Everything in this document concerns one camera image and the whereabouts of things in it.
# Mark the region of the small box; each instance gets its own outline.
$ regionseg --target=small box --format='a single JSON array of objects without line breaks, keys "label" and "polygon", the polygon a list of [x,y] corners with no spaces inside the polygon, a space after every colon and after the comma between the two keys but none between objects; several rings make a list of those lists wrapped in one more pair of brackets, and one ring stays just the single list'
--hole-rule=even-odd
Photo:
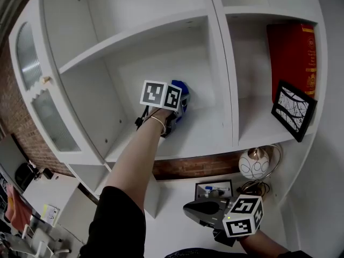
[{"label": "small box", "polygon": [[262,197],[240,195],[222,222],[228,237],[255,234],[264,215]]},{"label": "small box", "polygon": [[178,111],[182,89],[166,82],[145,80],[140,104]]}]

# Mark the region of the desk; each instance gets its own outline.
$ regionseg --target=desk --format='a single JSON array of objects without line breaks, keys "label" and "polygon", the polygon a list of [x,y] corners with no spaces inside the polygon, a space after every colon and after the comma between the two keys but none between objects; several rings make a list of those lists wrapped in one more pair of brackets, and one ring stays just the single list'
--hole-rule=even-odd
[{"label": "desk", "polygon": [[45,204],[59,209],[55,226],[78,185],[76,178],[55,173],[51,180],[44,176],[37,181],[32,180],[23,196],[40,215]]},{"label": "desk", "polygon": [[54,227],[59,223],[85,243],[97,206],[77,188],[78,185],[76,178],[55,173],[51,180],[45,177],[33,180],[23,196],[40,215],[45,204],[58,208],[60,212]]}]

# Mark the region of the white cabinet door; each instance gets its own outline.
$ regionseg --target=white cabinet door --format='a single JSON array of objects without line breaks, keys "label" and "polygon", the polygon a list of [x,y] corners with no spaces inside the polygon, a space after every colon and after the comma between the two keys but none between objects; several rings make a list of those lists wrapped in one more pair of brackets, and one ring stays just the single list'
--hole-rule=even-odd
[{"label": "white cabinet door", "polygon": [[42,11],[42,0],[30,0],[10,34],[20,92],[39,132],[61,162],[103,164],[61,84]]}]

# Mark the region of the black frame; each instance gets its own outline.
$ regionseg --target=black frame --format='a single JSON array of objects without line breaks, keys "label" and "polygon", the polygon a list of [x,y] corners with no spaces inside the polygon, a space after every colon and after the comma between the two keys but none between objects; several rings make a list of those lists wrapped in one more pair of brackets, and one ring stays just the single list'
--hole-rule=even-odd
[{"label": "black frame", "polygon": [[[288,90],[290,90],[291,92],[293,92],[295,95],[299,96],[300,98],[302,98],[304,101],[306,101],[309,106],[308,109],[306,111],[306,115],[304,117],[304,120],[301,124],[301,127],[299,129],[299,132],[296,132],[277,112],[276,109],[281,109],[281,106],[278,104],[278,100],[280,98],[280,94],[281,92],[284,92],[282,90],[282,87],[287,88]],[[301,142],[303,140],[303,137],[306,134],[307,128],[311,122],[311,119],[313,117],[314,114],[314,110],[316,108],[317,105],[317,101],[313,98],[311,98],[310,96],[308,96],[307,94],[305,94],[304,92],[302,92],[301,90],[295,88],[294,86],[290,85],[288,82],[280,80],[279,84],[278,84],[278,88],[277,88],[277,93],[276,93],[276,98],[275,98],[275,103],[273,106],[273,109],[271,111],[271,113],[275,116],[275,118],[277,118],[279,120],[280,123],[282,123],[282,125],[289,131],[290,134],[292,134],[292,136],[298,141]]]}]

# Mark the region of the frosted glass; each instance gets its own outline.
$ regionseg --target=frosted glass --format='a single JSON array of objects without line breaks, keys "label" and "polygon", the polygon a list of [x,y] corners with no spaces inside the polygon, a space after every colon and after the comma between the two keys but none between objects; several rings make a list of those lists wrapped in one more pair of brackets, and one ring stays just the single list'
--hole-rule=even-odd
[{"label": "frosted glass", "polygon": [[32,102],[32,105],[46,132],[59,151],[80,151],[79,146],[69,133],[48,91],[44,91]]},{"label": "frosted glass", "polygon": [[33,42],[32,30],[29,23],[25,23],[19,31],[17,58],[26,90],[29,90],[42,76],[42,70],[38,61],[36,48]]}]

